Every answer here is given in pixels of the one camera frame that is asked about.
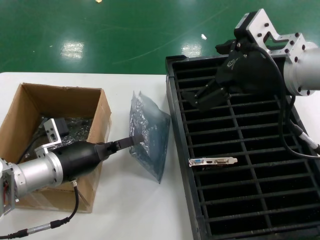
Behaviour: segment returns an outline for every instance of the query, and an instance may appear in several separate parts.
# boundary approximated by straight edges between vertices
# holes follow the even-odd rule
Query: green floor
[[[164,74],[166,56],[216,54],[260,8],[320,43],[319,0],[0,0],[0,72]]]

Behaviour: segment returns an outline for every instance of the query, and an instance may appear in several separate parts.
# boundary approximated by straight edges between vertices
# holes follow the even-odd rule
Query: cable
[[[6,192],[7,192],[8,187],[9,187],[9,184],[6,182],[3,187],[3,202],[6,201]]]
[[[71,183],[72,183],[73,188],[74,188],[75,206],[74,206],[74,210],[73,210],[73,212],[71,213],[70,216],[68,216],[68,217],[66,217],[64,219],[61,219],[61,220],[51,221],[50,223],[47,223],[47,224],[44,224],[44,225],[41,225],[41,226],[22,229],[20,231],[17,231],[15,233],[9,234],[7,236],[0,236],[0,239],[23,238],[23,237],[29,236],[30,234],[35,234],[35,233],[40,232],[40,231],[58,228],[61,225],[70,222],[70,220],[74,217],[74,215],[76,214],[76,212],[78,210],[78,207],[79,207],[79,191],[78,191],[78,187],[77,187],[77,182],[74,180]]]
[[[16,162],[16,164],[21,163],[22,159],[24,158],[24,156],[26,155],[26,153],[28,152],[28,150],[32,147],[32,145],[35,143],[36,140],[38,140],[40,137],[45,136],[46,134],[40,134],[35,136],[31,142],[29,143],[29,145],[26,147],[26,149],[23,151],[23,153],[21,154],[21,156],[19,157],[19,160]]]
[[[279,131],[280,140],[281,140],[282,145],[284,146],[284,148],[290,154],[292,154],[292,155],[294,155],[294,156],[296,156],[298,158],[320,160],[320,156],[311,156],[311,155],[305,155],[305,154],[302,154],[302,153],[298,153],[298,152],[292,150],[288,146],[288,144],[286,143],[286,140],[285,140],[285,137],[284,137],[284,130],[283,130],[284,113],[285,113],[285,108],[286,108],[286,105],[287,105],[287,99],[286,99],[286,95],[287,95],[286,89],[287,88],[286,88],[285,81],[284,81],[284,79],[282,77],[282,74],[281,74],[277,64],[273,60],[273,58],[262,47],[259,47],[256,44],[251,44],[251,46],[249,48],[251,50],[254,50],[254,51],[257,51],[257,52],[261,53],[274,66],[274,69],[276,70],[276,74],[277,74],[278,80],[280,81],[280,84],[281,84],[281,92],[280,92],[280,94],[281,94],[281,96],[280,96],[280,113],[279,113],[279,118],[278,118],[278,131]],[[292,106],[294,104],[294,101],[295,101],[295,97],[293,98],[293,101],[291,99]]]

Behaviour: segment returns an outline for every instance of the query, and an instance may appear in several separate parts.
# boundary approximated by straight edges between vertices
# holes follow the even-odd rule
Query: red wire
[[[7,192],[8,187],[9,187],[9,184],[6,183],[4,185],[4,189],[3,189],[3,203],[5,203],[5,201],[6,201],[6,192]]]

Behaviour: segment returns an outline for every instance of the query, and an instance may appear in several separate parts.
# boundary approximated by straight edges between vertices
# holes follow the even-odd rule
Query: black cable
[[[296,96],[292,96],[290,100],[290,104],[285,109],[285,124],[287,127],[298,137],[304,132],[301,127],[294,124],[292,120],[290,119],[290,113],[292,111],[292,108],[294,107],[296,101]]]
[[[75,206],[74,206],[73,212],[71,213],[70,216],[68,216],[68,217],[66,217],[66,218],[64,218],[64,219],[55,220],[55,221],[51,221],[50,223],[48,223],[48,225],[50,226],[51,229],[58,228],[58,227],[60,227],[61,225],[70,222],[70,220],[71,220],[71,219],[74,217],[74,215],[76,214],[76,212],[77,212],[77,210],[78,210],[78,207],[79,207],[79,191],[78,191],[77,183],[73,183],[73,188],[74,188],[74,194],[75,194]],[[23,237],[28,236],[29,234],[34,234],[34,233],[37,233],[37,232],[39,232],[39,231],[47,230],[47,229],[49,229],[49,228],[44,228],[44,229],[37,230],[37,231],[34,231],[34,229],[35,229],[35,227],[33,227],[33,228],[26,228],[26,229],[17,231],[17,232],[15,232],[15,233],[9,234],[9,235],[7,235],[7,236],[0,236],[0,239],[23,238]]]
[[[284,81],[284,79],[282,77],[282,74],[281,74],[277,64],[273,60],[273,58],[262,47],[259,47],[256,44],[252,44],[250,46],[250,49],[261,53],[274,66],[274,69],[276,70],[276,74],[277,74],[278,80],[280,81],[280,84],[281,84],[281,92],[280,92],[280,94],[281,94],[281,96],[280,96],[280,113],[279,113],[279,119],[278,119],[278,131],[279,131],[280,140],[281,140],[282,145],[284,146],[284,148],[290,154],[292,154],[292,155],[294,155],[294,156],[296,156],[298,158],[320,160],[319,156],[311,156],[311,155],[305,155],[305,154],[302,154],[302,153],[298,153],[298,152],[292,150],[288,146],[288,144],[286,143],[286,140],[285,140],[285,137],[284,137],[284,130],[283,130],[284,113],[285,113],[285,108],[286,108],[286,105],[287,105],[287,99],[286,99],[286,95],[287,95],[286,89],[287,88],[286,88],[285,81]]]
[[[24,159],[24,156],[26,155],[26,153],[29,151],[29,149],[32,147],[32,145],[35,143],[36,140],[38,140],[40,137],[45,136],[46,134],[39,134],[36,135],[35,137],[33,137],[33,139],[31,140],[31,142],[29,143],[29,145],[25,148],[25,150],[23,151],[23,153],[21,154],[21,156],[19,157],[19,160],[16,162],[16,164],[21,163],[22,159]]]

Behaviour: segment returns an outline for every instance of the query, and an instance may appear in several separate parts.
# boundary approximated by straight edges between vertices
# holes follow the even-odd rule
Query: metal bracket
[[[50,118],[48,121],[46,121],[43,126],[49,139],[49,143],[44,144],[34,150],[38,158],[44,157],[48,153],[48,148],[61,143],[58,128],[53,118]]]
[[[9,212],[11,212],[13,209],[16,208],[16,182],[15,182],[15,173],[13,171],[12,168],[12,163],[8,163],[5,160],[0,158],[0,165],[2,165],[2,176],[0,177],[1,181],[0,184],[3,185],[4,183],[7,183],[9,188],[6,190],[5,195],[8,197],[7,200],[7,205],[5,205],[5,203],[3,202],[3,200],[1,199],[0,202],[3,203],[3,205],[1,204],[0,206],[0,216],[2,214],[6,215]]]
[[[238,159],[234,157],[213,157],[213,158],[197,158],[189,159],[189,167],[200,165],[229,165],[237,163]]]
[[[279,35],[264,9],[260,9],[255,14],[254,18],[246,27],[246,31],[259,45],[259,47],[266,50],[270,56],[286,57],[291,61],[292,64],[296,62],[295,58],[304,51],[303,45],[306,46],[306,40],[300,32]],[[265,45],[265,38],[268,36],[273,40],[274,43],[286,43],[286,46],[277,50],[268,49]]]

